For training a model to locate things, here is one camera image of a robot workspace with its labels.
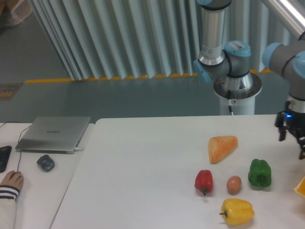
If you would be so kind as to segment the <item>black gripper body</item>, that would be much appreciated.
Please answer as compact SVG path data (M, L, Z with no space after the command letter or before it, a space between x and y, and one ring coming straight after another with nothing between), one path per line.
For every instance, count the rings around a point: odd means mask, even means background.
M287 127L287 131L295 138L305 136L305 114L293 111L290 108L291 101L286 101L285 109L277 113L275 127Z

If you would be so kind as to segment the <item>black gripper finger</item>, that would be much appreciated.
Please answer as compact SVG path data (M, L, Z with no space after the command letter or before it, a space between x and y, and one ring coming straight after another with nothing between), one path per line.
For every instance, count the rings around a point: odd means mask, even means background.
M287 127L286 126L279 127L278 131L279 131L279 141L284 141L286 138Z
M299 159L304 159L305 158L305 137L300 137L297 139L297 143L300 146L300 154L299 154Z

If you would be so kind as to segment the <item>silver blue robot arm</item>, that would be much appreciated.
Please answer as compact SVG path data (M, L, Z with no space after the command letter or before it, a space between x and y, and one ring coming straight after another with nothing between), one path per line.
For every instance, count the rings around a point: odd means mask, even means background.
M204 10L203 47L193 65L202 81L213 81L220 98L222 115L251 115L254 99L261 91L260 78L250 73L250 46L242 41L222 44L226 9L229 0L201 0ZM277 114L275 126L279 139L293 135L305 153L305 9L294 0L266 0L282 24L297 38L290 45L272 43L266 47L262 62L290 84L285 108Z

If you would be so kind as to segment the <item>white striped sleeve forearm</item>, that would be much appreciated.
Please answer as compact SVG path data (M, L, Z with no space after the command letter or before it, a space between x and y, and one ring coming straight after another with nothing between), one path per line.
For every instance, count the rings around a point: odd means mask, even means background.
M0 228L13 229L16 217L16 198L19 190L12 186L0 186Z

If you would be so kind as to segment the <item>person's hand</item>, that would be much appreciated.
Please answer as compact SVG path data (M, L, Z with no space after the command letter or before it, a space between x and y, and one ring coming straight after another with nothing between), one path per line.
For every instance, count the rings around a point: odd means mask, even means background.
M8 172L4 179L1 181L1 186L9 186L21 191L24 184L24 177L21 172L15 172L14 170Z

